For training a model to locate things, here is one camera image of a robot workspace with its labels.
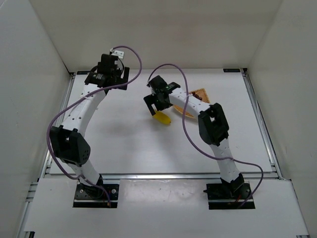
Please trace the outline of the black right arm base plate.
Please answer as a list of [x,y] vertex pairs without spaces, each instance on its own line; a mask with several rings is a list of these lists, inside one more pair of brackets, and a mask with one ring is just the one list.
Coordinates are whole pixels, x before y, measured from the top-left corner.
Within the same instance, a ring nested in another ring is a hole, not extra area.
[[255,209],[253,198],[247,199],[251,192],[248,182],[233,193],[221,183],[208,183],[204,190],[207,194],[209,210]]

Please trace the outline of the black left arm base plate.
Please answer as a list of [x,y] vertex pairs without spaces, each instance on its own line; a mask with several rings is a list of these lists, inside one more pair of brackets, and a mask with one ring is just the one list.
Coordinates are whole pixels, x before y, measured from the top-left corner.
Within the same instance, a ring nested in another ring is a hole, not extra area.
[[99,188],[77,183],[74,193],[74,208],[117,208],[119,184],[104,183],[103,188],[108,192],[110,202],[106,194]]

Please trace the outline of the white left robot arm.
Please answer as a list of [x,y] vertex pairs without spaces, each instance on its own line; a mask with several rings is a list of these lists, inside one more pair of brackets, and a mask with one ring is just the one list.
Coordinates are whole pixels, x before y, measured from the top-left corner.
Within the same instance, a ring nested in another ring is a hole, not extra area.
[[70,179],[78,180],[86,187],[102,187],[102,176],[96,171],[89,157],[91,147],[85,133],[99,104],[111,89],[127,90],[129,68],[123,64],[124,52],[116,48],[103,54],[101,60],[87,74],[80,98],[60,112],[65,115],[59,126],[49,125],[47,143],[53,160],[60,170],[65,163],[74,171]]

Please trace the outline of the yellow fake banana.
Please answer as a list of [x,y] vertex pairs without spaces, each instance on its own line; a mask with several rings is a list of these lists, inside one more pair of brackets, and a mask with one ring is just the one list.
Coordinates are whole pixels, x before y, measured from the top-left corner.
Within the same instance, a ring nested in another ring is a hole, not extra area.
[[164,125],[169,125],[171,124],[171,119],[168,115],[164,114],[161,111],[155,111],[155,114],[152,116],[155,120],[158,122],[164,124]]

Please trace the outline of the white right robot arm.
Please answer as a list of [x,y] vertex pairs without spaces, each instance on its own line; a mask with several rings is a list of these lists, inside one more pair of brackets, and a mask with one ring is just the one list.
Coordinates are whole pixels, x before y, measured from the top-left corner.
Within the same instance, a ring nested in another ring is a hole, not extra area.
[[244,178],[237,169],[229,148],[229,125],[222,106],[218,103],[209,104],[187,94],[175,82],[166,83],[163,78],[156,76],[147,86],[151,94],[144,101],[154,116],[156,112],[178,106],[198,120],[200,138],[210,146],[220,169],[220,179],[223,193],[233,197],[244,184]]

